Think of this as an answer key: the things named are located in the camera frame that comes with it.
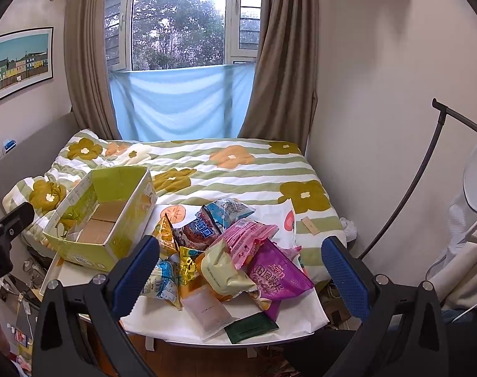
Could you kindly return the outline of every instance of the headboard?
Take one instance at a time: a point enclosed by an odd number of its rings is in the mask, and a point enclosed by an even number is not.
[[[36,133],[0,159],[0,208],[3,198],[15,184],[26,177],[42,176],[69,139],[79,132],[74,114],[68,113]]]

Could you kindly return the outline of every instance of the wooden floor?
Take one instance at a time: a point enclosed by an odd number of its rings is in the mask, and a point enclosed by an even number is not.
[[[159,377],[256,377],[264,374],[271,364],[269,358],[247,358],[247,349],[203,349],[174,346],[155,341],[155,351],[148,351],[143,336],[130,340]],[[89,341],[102,370],[116,377],[106,355],[98,345],[96,336],[89,333]]]

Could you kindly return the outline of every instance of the striped comforter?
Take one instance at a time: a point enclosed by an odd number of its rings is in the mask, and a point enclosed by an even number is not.
[[[39,253],[53,256],[42,231],[57,205],[91,169],[146,166],[161,204],[203,205],[233,197],[247,205],[275,205],[291,199],[296,220],[296,243],[314,282],[328,279],[320,245],[329,235],[345,243],[338,215],[315,171],[298,147],[288,142],[259,139],[201,139],[134,143],[106,142],[89,130],[77,133],[61,150],[44,177],[20,181],[3,199],[6,211],[24,201],[36,217],[24,238]],[[309,217],[312,235],[301,222]]]

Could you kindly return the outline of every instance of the tree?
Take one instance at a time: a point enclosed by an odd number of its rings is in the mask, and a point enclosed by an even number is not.
[[[132,69],[224,63],[224,16],[212,0],[134,0]]]

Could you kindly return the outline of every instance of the glass pane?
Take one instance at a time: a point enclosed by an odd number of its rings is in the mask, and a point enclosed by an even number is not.
[[[120,25],[114,25],[104,30],[104,38],[109,38],[115,35],[117,36],[119,33],[120,33]]]
[[[258,19],[241,19],[240,20],[240,31],[259,31],[260,20]]]
[[[261,18],[260,8],[241,8],[240,18]]]
[[[114,59],[120,57],[120,48],[118,46],[111,48],[109,50],[106,50],[106,59]]]
[[[259,31],[240,31],[241,50],[257,50],[259,44]]]
[[[226,0],[134,0],[132,69],[224,64]]]
[[[104,19],[104,28],[109,28],[113,25],[118,25],[119,23],[120,23],[120,14],[116,14],[109,18]]]
[[[119,45],[119,36],[112,36],[110,38],[106,38],[106,50],[110,48],[114,48]]]
[[[120,13],[120,5],[117,4],[117,5],[113,5],[109,8],[106,8],[104,10],[104,17],[109,17],[110,15],[114,15],[114,14],[119,14]]]
[[[107,60],[107,64],[108,64],[109,67],[111,65],[116,65],[116,64],[119,64],[119,63],[120,63],[120,58],[119,57]]]
[[[112,7],[113,5],[118,5],[121,3],[121,0],[106,0],[105,8]]]
[[[242,7],[261,7],[261,0],[240,0],[240,6]]]

